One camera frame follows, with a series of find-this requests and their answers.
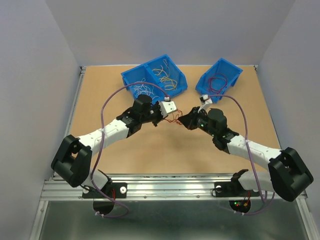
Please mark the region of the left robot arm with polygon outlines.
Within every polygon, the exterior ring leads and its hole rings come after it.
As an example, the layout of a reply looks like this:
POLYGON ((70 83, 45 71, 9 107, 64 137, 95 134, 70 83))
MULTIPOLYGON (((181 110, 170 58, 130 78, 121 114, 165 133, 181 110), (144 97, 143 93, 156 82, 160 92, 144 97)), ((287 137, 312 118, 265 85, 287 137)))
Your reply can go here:
POLYGON ((143 124, 157 126, 169 114, 176 111, 176 105, 169 97, 152 102, 148 95, 141 94, 122 114, 109 124, 86 135, 67 135, 61 142, 51 163, 51 169, 71 187, 82 186, 94 190, 100 197, 111 193, 111 178, 97 167, 91 167, 92 157, 101 156, 103 149, 127 139, 138 132, 143 124))

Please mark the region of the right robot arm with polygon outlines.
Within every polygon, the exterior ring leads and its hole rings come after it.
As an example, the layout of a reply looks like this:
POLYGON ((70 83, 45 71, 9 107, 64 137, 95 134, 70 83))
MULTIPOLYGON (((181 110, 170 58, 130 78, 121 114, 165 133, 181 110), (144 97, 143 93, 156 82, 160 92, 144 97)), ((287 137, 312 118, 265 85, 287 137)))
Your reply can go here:
POLYGON ((220 151, 247 159, 266 170, 243 169, 235 173, 230 182, 231 192, 235 195, 261 190, 276 193, 283 200, 292 202, 314 182, 313 175, 295 149, 276 149, 247 140, 228 127, 227 118, 220 109, 205 111, 194 107, 178 121, 188 130, 200 129, 210 135, 220 151))

